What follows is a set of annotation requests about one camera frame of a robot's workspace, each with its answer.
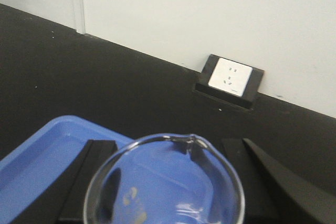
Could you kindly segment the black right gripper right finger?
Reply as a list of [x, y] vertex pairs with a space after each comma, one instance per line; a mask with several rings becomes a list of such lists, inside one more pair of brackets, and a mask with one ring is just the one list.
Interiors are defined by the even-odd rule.
[[335, 223], [335, 196], [296, 175], [253, 141], [222, 139], [245, 193], [245, 223]]

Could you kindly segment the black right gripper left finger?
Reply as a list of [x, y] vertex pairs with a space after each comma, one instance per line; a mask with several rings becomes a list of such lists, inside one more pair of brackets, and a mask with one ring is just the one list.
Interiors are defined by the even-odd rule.
[[87, 141], [83, 160], [79, 164], [75, 180], [58, 217], [59, 221], [83, 221], [86, 192], [92, 177], [100, 166], [117, 150], [117, 144], [113, 140]]

